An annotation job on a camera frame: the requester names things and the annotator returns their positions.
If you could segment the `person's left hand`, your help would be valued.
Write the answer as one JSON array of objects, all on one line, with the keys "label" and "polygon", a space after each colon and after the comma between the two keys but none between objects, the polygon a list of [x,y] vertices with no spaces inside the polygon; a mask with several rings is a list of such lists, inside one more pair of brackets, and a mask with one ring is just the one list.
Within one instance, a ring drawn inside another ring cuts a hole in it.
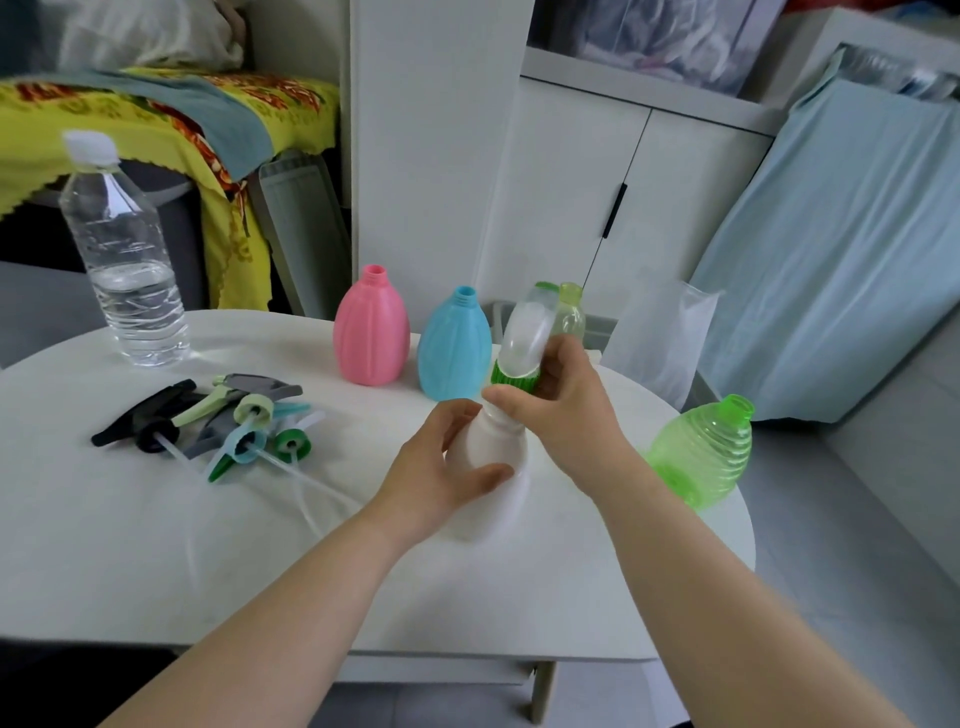
[{"label": "person's left hand", "polygon": [[456,498],[446,452],[482,406],[459,398],[438,403],[423,425],[402,444],[362,515],[399,553],[433,536],[453,514],[477,498]]}]

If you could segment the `white plastic bottle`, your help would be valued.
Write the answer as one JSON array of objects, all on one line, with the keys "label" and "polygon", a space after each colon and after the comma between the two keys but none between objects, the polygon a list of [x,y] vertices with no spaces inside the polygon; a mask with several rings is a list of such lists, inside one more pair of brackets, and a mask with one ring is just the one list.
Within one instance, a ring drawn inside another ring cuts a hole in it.
[{"label": "white plastic bottle", "polygon": [[465,473],[490,464],[505,464],[512,476],[451,516],[445,531],[463,542],[481,544],[510,526],[525,501],[530,483],[526,427],[489,402],[450,444],[446,464]]}]

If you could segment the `green pump head clear cap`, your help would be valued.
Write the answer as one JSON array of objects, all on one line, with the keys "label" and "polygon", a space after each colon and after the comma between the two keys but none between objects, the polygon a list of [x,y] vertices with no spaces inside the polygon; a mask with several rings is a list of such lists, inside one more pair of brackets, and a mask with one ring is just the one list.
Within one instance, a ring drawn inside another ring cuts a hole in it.
[{"label": "green pump head clear cap", "polygon": [[526,393],[534,391],[542,375],[556,312],[556,302],[533,299],[513,307],[491,369],[490,384],[508,384]]}]

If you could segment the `person's left forearm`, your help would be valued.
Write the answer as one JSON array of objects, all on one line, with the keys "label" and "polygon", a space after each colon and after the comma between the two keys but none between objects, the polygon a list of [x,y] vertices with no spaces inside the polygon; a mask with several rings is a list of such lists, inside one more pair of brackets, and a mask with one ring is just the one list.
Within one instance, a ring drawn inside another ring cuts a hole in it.
[{"label": "person's left forearm", "polygon": [[99,728],[306,728],[378,589],[422,537],[366,506]]}]

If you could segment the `small clear bottle green lid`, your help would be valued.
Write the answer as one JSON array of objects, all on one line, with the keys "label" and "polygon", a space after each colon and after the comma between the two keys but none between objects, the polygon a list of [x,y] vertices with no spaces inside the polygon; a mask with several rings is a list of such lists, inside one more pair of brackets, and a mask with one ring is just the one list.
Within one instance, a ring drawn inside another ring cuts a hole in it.
[{"label": "small clear bottle green lid", "polygon": [[551,336],[568,334],[582,343],[587,328],[587,316],[581,305],[582,286],[572,281],[556,284],[546,280],[538,281],[535,286],[558,293],[558,305]]}]

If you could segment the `white sprayer green collar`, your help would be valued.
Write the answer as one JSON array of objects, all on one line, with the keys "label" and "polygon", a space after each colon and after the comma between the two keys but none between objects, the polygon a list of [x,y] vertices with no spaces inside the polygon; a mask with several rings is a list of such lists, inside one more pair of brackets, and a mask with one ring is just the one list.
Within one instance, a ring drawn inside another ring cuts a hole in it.
[{"label": "white sprayer green collar", "polygon": [[[247,465],[255,462],[260,455],[271,455],[279,461],[291,465],[294,460],[300,462],[306,459],[311,453],[312,443],[307,431],[318,425],[327,417],[327,412],[320,409],[312,409],[309,413],[295,416],[295,423],[285,423],[280,426],[279,432],[270,435],[266,447],[259,451],[256,459],[246,464],[238,464],[227,457],[219,457],[220,452],[211,461],[211,464],[205,471],[206,482],[213,483],[220,480],[222,476],[235,465]],[[251,421],[245,421],[244,425],[251,425]]]}]

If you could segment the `green transparent plastic bottle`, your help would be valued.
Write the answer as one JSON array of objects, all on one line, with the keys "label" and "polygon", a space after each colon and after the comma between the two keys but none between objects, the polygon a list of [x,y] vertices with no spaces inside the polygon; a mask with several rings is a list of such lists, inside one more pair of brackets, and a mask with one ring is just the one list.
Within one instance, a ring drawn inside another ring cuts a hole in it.
[{"label": "green transparent plastic bottle", "polygon": [[750,460],[753,403],[740,394],[697,406],[669,421],[642,455],[689,507],[721,503]]}]

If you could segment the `white cabinet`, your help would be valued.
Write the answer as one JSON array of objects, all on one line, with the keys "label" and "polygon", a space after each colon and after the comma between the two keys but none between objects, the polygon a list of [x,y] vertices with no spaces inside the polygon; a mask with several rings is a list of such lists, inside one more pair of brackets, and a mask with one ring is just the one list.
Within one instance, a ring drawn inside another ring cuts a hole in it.
[{"label": "white cabinet", "polygon": [[587,313],[618,318],[642,269],[688,281],[785,119],[528,47],[479,259],[481,302],[517,301],[535,281],[572,282]]}]

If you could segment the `white table leg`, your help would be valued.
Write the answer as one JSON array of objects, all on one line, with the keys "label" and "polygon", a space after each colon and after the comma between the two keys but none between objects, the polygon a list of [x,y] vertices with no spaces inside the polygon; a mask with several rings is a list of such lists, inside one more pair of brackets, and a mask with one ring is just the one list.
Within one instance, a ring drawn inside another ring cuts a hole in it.
[{"label": "white table leg", "polygon": [[560,663],[538,661],[533,670],[534,684],[529,706],[529,721],[535,726],[546,723],[551,699],[556,688]]}]

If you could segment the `grey sprayer blue collar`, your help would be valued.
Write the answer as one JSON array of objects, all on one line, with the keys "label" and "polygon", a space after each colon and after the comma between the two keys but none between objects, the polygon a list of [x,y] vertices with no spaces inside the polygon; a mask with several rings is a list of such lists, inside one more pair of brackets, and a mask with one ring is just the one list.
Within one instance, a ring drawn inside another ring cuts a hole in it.
[{"label": "grey sprayer blue collar", "polygon": [[309,413],[313,406],[308,402],[281,401],[273,406],[270,418],[258,416],[250,425],[244,424],[249,414],[242,413],[236,421],[234,409],[233,405],[224,407],[207,421],[191,443],[182,448],[188,459],[217,451],[219,457],[238,464],[250,463],[266,448],[269,437],[280,432],[281,425],[294,425],[295,417]]}]

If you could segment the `grey sprayer light green trigger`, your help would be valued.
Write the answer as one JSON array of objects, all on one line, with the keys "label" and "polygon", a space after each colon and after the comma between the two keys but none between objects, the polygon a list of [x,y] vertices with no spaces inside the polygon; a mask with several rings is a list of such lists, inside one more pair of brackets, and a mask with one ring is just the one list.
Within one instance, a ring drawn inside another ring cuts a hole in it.
[{"label": "grey sprayer light green trigger", "polygon": [[177,428],[198,422],[201,418],[218,415],[224,409],[230,420],[243,425],[250,417],[256,428],[270,423],[279,401],[294,398],[304,393],[298,384],[288,384],[265,375],[230,373],[214,379],[213,389],[198,402],[171,418]]}]

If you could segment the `light blue sheet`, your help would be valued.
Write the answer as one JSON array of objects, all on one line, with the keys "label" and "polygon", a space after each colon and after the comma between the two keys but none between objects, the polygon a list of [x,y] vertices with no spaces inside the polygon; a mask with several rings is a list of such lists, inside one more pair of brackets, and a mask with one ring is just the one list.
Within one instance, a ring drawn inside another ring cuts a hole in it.
[{"label": "light blue sheet", "polygon": [[759,421],[833,424],[960,304],[960,103],[835,76],[790,108],[691,285],[698,373]]}]

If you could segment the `clear storage bag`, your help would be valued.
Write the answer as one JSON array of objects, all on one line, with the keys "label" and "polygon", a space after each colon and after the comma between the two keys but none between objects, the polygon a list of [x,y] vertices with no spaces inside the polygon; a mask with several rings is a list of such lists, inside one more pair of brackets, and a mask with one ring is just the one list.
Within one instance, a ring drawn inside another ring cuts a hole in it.
[{"label": "clear storage bag", "polygon": [[738,96],[787,0],[534,0],[528,44]]}]

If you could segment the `clear water bottle white cap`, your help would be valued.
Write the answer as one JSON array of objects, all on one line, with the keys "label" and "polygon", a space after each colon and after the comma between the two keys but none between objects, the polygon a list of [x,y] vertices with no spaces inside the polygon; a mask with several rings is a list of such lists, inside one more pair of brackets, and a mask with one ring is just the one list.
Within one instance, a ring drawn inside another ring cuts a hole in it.
[{"label": "clear water bottle white cap", "polygon": [[148,368],[184,360],[186,310],[156,206],[108,135],[68,129],[61,138],[74,170],[59,208],[121,353]]}]

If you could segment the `silver foil cover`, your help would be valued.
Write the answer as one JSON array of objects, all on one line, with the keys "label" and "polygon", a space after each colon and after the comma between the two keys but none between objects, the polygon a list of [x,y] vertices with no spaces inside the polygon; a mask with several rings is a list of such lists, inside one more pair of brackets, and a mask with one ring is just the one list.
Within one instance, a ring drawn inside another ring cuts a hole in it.
[{"label": "silver foil cover", "polygon": [[842,44],[830,57],[838,78],[926,102],[960,103],[960,75],[917,61],[852,44]]}]

